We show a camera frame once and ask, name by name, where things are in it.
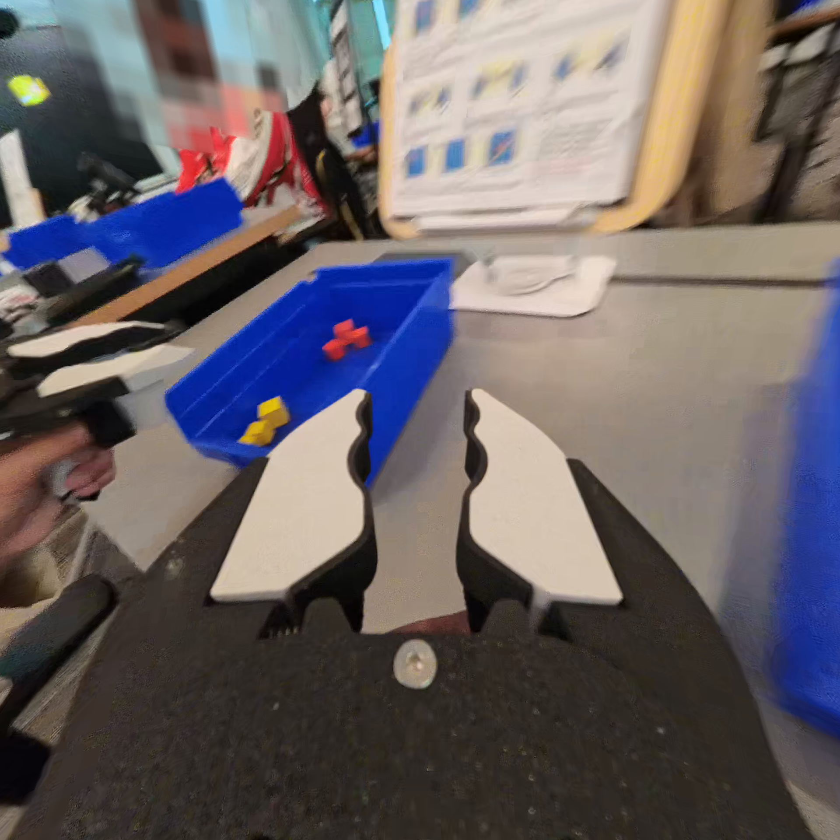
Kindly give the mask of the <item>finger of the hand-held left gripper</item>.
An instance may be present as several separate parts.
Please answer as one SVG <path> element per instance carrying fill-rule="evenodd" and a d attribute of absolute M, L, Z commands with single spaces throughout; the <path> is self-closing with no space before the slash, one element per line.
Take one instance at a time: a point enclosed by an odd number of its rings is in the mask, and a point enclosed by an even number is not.
<path fill-rule="evenodd" d="M 176 323 L 121 321 L 42 333 L 5 347 L 7 363 L 81 363 L 150 349 L 182 333 Z"/>
<path fill-rule="evenodd" d="M 120 380 L 129 392 L 136 392 L 162 382 L 193 354 L 192 348 L 163 343 L 105 360 L 74 364 L 50 373 L 37 385 L 36 392 L 38 396 L 47 398 L 111 379 Z"/>

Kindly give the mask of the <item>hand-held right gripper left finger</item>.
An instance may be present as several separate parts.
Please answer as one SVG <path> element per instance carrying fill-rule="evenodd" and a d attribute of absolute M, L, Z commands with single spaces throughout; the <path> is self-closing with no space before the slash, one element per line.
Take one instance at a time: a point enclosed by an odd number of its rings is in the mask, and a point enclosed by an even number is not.
<path fill-rule="evenodd" d="M 312 603 L 333 599 L 361 631 L 377 568 L 372 407 L 353 389 L 271 450 L 209 591 L 214 604 L 273 603 L 293 632 Z"/>

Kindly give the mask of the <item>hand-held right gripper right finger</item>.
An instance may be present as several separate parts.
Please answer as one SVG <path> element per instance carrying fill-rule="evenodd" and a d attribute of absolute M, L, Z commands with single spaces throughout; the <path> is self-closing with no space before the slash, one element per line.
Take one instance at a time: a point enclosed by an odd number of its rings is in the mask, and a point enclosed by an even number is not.
<path fill-rule="evenodd" d="M 469 630 L 519 604 L 540 630 L 556 605 L 618 607 L 624 594 L 563 450 L 484 389 L 465 394 L 456 570 Z"/>

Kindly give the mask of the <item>blue plastic bin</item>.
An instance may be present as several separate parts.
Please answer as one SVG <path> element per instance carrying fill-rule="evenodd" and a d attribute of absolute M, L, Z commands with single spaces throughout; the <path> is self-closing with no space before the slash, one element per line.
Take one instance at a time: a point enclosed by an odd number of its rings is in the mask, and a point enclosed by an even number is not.
<path fill-rule="evenodd" d="M 138 257 L 146 269 L 158 270 L 236 230 L 242 211 L 237 194 L 222 178 L 78 223 L 77 233 L 112 264 Z"/>
<path fill-rule="evenodd" d="M 267 456 L 311 416 L 353 389 L 372 397 L 371 486 L 454 337 L 452 259 L 316 271 L 185 374 L 165 405 L 188 444 L 237 468 Z M 372 345 L 324 357 L 333 326 L 351 319 Z M 257 406 L 279 396 L 290 422 L 267 447 L 240 444 Z"/>
<path fill-rule="evenodd" d="M 784 709 L 839 735 L 839 279 L 795 390 L 770 672 Z"/>
<path fill-rule="evenodd" d="M 86 224 L 61 214 L 13 231 L 7 236 L 7 243 L 5 260 L 17 269 L 27 270 L 87 249 L 91 238 Z"/>

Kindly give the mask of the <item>person's left hand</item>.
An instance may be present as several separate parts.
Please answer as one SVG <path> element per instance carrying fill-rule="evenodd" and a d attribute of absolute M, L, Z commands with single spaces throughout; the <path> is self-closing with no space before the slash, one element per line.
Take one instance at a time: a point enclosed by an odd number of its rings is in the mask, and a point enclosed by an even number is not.
<path fill-rule="evenodd" d="M 116 474 L 112 450 L 92 444 L 78 423 L 2 445 L 1 569 L 5 573 L 53 531 L 63 503 L 49 487 L 47 473 L 58 463 L 75 464 L 66 489 L 90 497 Z"/>

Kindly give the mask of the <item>black elongated device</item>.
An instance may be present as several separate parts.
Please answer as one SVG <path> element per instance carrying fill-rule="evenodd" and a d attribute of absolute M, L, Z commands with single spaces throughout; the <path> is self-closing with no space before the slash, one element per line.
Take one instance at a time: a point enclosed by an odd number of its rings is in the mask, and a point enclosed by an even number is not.
<path fill-rule="evenodd" d="M 57 328 L 120 298 L 141 283 L 145 259 L 132 255 L 119 263 L 72 284 L 71 288 L 46 300 L 39 314 L 46 326 Z"/>

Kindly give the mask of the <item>long wooden table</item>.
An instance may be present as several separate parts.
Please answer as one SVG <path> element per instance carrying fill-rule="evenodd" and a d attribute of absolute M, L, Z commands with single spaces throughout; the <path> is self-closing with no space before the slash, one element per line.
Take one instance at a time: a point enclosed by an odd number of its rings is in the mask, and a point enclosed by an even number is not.
<path fill-rule="evenodd" d="M 241 224 L 166 266 L 151 279 L 69 322 L 69 327 L 135 320 L 154 304 L 264 240 L 287 236 L 304 216 L 296 207 L 256 207 L 243 211 Z"/>

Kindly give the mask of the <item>white printed card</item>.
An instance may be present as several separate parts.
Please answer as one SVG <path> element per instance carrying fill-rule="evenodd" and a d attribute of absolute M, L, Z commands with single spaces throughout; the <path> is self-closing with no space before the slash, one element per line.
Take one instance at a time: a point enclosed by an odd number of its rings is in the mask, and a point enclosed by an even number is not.
<path fill-rule="evenodd" d="M 28 173 L 19 130 L 1 138 L 1 176 L 13 229 L 29 228 L 46 220 L 40 192 Z"/>

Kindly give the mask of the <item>neon yellow cube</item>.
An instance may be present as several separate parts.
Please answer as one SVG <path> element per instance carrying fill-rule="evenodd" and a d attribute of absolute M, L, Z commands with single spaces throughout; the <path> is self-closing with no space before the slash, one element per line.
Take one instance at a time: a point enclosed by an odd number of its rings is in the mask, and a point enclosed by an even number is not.
<path fill-rule="evenodd" d="M 6 81 L 6 87 L 14 99 L 25 108 L 34 108 L 51 97 L 47 85 L 39 77 L 16 75 Z"/>

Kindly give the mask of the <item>printed instruction sheet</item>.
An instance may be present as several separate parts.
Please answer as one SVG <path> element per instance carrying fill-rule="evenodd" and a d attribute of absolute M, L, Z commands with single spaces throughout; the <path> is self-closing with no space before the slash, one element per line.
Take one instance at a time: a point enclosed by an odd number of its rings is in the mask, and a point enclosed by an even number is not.
<path fill-rule="evenodd" d="M 393 213 L 628 197 L 672 2 L 395 2 Z"/>

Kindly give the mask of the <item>tan hanging coat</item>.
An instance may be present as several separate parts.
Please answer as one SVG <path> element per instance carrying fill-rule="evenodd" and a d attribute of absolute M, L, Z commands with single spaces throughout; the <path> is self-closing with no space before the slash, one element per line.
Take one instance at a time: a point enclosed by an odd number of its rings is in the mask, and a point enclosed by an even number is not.
<path fill-rule="evenodd" d="M 762 190 L 754 131 L 763 107 L 760 62 L 776 2 L 726 2 L 705 108 L 686 177 L 668 208 L 678 228 L 741 220 Z"/>

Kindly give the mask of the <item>wooden display board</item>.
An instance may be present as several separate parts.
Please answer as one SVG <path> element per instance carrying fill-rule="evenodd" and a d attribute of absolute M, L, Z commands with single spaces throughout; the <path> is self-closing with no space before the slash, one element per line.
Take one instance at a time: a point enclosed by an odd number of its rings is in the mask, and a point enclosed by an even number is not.
<path fill-rule="evenodd" d="M 593 206 L 561 220 L 539 219 L 537 210 L 509 215 L 504 233 L 572 233 L 615 235 L 638 227 L 662 209 L 686 178 L 707 92 L 715 69 L 720 39 L 727 23 L 730 3 L 724 1 L 674 2 L 658 74 L 640 138 L 636 170 L 628 198 L 595 213 Z M 380 90 L 379 185 L 380 220 L 394 240 L 459 233 L 490 233 L 490 219 L 498 213 L 481 213 L 477 220 L 460 223 L 462 216 L 445 220 L 439 229 L 426 230 L 419 221 L 431 217 L 398 217 L 394 209 L 396 179 L 396 88 L 400 53 L 399 35 L 392 37 L 384 53 Z"/>

